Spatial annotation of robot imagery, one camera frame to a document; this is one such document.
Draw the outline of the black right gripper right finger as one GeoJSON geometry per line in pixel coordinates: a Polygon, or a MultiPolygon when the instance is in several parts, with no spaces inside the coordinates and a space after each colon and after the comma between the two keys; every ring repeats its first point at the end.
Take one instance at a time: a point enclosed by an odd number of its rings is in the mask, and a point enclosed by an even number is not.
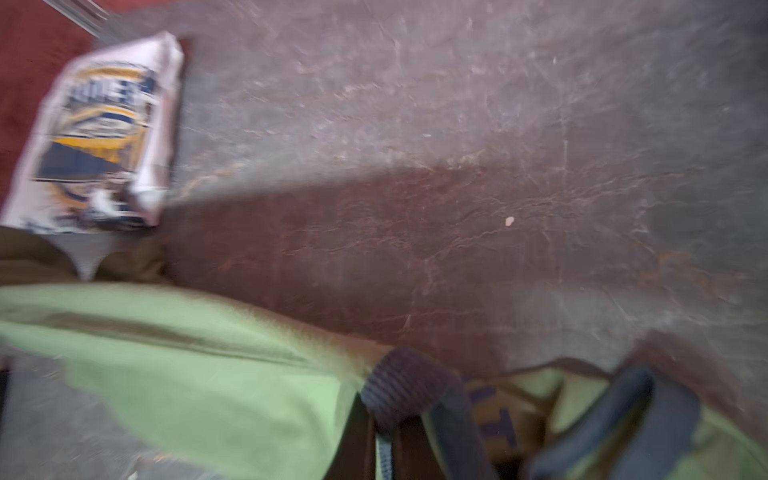
{"type": "Polygon", "coordinates": [[[395,430],[392,445],[396,480],[445,480],[420,417],[409,417],[395,430]]]}

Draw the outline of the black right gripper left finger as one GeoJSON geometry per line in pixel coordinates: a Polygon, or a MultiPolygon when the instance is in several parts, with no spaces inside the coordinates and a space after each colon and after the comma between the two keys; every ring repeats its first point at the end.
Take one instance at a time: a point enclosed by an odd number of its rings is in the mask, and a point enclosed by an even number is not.
{"type": "Polygon", "coordinates": [[[375,480],[376,433],[374,419],[356,395],[324,480],[375,480]]]}

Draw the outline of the green grey tank top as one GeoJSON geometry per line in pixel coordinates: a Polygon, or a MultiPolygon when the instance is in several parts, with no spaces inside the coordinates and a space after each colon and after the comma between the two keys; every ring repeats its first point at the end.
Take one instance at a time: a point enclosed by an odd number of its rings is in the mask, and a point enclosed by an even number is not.
{"type": "Polygon", "coordinates": [[[763,479],[766,452],[646,365],[460,375],[404,347],[329,332],[170,285],[150,242],[83,281],[70,257],[1,231],[1,334],[163,450],[232,479],[324,479],[355,396],[376,425],[376,479],[420,417],[446,479],[763,479]]]}

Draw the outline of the white tank top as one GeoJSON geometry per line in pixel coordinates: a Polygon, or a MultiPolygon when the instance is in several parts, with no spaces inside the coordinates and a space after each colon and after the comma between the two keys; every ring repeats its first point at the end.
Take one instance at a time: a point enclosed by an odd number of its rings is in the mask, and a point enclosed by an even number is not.
{"type": "Polygon", "coordinates": [[[38,234],[157,226],[183,64],[167,31],[69,62],[41,102],[2,225],[38,234]]]}

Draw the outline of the aluminium corner post left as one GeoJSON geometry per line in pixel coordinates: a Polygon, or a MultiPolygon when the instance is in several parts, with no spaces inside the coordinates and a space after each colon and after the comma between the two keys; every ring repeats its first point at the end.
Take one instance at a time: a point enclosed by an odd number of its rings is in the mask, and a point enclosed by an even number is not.
{"type": "Polygon", "coordinates": [[[110,17],[110,13],[93,0],[44,0],[44,3],[92,37],[100,35],[110,17]]]}

